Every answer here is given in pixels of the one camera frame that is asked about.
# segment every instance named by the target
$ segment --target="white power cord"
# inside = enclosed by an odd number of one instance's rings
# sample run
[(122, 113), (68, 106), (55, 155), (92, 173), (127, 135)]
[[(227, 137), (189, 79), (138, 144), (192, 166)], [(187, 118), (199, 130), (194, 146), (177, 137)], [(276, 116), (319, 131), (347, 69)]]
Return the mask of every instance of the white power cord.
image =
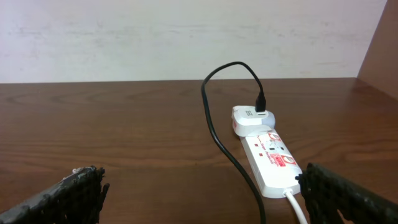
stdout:
[(298, 218), (298, 221), (300, 222), (300, 224), (307, 224), (307, 219), (305, 218), (305, 215), (304, 215), (303, 211), (301, 210), (299, 203), (297, 203), (296, 199), (292, 195), (292, 190), (287, 190), (285, 192), (285, 196), (287, 197), (289, 202), (292, 204), (292, 207), (293, 207), (294, 211), (296, 212), (296, 215), (297, 215), (297, 218)]

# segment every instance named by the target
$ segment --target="black cable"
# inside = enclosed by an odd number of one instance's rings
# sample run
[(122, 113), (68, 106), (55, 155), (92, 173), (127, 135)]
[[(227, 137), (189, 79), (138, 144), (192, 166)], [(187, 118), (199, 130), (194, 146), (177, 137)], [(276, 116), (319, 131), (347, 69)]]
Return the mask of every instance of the black cable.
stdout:
[[(203, 98), (203, 106), (205, 107), (205, 114), (206, 114), (206, 120), (207, 120), (207, 126), (209, 127), (210, 130), (210, 134), (211, 137), (213, 138), (214, 142), (216, 143), (216, 145), (219, 147), (219, 149), (221, 149), (221, 151), (224, 153), (224, 155), (234, 164), (234, 166), (238, 169), (238, 171), (242, 174), (242, 176), (244, 177), (245, 181), (249, 184), (250, 189), (253, 191), (253, 194), (257, 200), (257, 204), (259, 206), (259, 210), (260, 210), (260, 223), (261, 224), (265, 224), (266, 223), (266, 213), (264, 211), (264, 204), (262, 203), (262, 197), (260, 195), (260, 193), (258, 192), (256, 186), (254, 185), (253, 181), (250, 179), (250, 176), (248, 175), (248, 173), (243, 169), (242, 165), (235, 159), (235, 157), (232, 156), (231, 153), (229, 153), (229, 151), (227, 150), (227, 148), (225, 148), (225, 146), (223, 145), (223, 143), (221, 143), (220, 139), (218, 139), (218, 136), (216, 134), (216, 131), (214, 129), (213, 126), (213, 122), (211, 122), (211, 116), (210, 116), (210, 109), (209, 109), (209, 104), (207, 102), (207, 96), (206, 96), (206, 91), (205, 91), (205, 85), (206, 83), (211, 79), (211, 77), (216, 74), (217, 72), (219, 72), (220, 70), (224, 69), (224, 68), (228, 68), (229, 66), (232, 65), (242, 65), (244, 66), (247, 70), (249, 70), (249, 72), (251, 73), (251, 75), (254, 77), (254, 79), (257, 81), (259, 87), (260, 87), (260, 94), (259, 97), (262, 95), (264, 97), (264, 92), (262, 90), (262, 85), (260, 80), (258, 79), (258, 77), (256, 76), (256, 74), (254, 74), (253, 70), (251, 70), (251, 68), (246, 65), (243, 62), (231, 62), (228, 63), (226, 65), (223, 65), (221, 67), (216, 68), (216, 70), (212, 71), (203, 81), (203, 83), (201, 84), (201, 97)], [(260, 107), (264, 106), (264, 110), (265, 111), (265, 99), (264, 99), (264, 105), (259, 105)]]

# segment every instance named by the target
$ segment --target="brown wooden panel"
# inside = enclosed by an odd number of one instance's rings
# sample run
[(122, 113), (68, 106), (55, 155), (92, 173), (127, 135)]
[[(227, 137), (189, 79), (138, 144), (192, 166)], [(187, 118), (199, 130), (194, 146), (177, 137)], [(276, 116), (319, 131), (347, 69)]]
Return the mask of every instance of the brown wooden panel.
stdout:
[[(398, 102), (355, 78), (262, 82), (301, 168), (319, 163), (398, 203)], [(101, 223), (258, 223), (249, 187), (208, 132), (200, 85), (0, 85), (0, 211), (93, 164), (111, 184)], [(251, 173), (230, 114), (254, 103), (255, 81), (207, 90), (218, 136)], [(296, 221), (286, 200), (264, 203), (268, 223)]]
[(398, 98), (398, 1), (388, 0), (358, 78)]

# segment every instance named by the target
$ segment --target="white wall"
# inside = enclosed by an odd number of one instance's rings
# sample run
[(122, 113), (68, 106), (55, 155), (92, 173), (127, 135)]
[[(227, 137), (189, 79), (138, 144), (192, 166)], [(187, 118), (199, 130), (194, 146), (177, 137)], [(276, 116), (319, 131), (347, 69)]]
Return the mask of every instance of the white wall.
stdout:
[(0, 82), (356, 77), (385, 3), (0, 0)]

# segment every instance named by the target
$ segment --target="small white object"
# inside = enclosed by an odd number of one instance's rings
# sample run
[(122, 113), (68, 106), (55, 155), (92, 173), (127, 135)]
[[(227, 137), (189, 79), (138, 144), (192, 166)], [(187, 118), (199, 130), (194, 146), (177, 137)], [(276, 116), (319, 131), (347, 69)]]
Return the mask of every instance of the small white object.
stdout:
[(253, 106), (235, 106), (233, 127), (241, 137), (243, 148), (261, 190), (267, 198), (284, 198), (285, 191), (300, 192), (296, 176), (302, 173), (299, 165), (274, 129), (274, 115), (258, 114)]
[(275, 117), (270, 111), (256, 112), (254, 106), (234, 106), (232, 127), (238, 136), (257, 136), (274, 129)]
[(307, 224), (307, 219), (305, 218), (305, 215), (301, 210), (299, 203), (297, 203), (296, 198), (294, 198), (294, 196), (292, 195), (292, 190), (288, 189), (285, 192), (285, 196), (287, 197), (287, 200), (289, 200), (289, 202), (292, 204), (294, 212), (297, 215), (298, 222), (300, 222), (300, 224)]

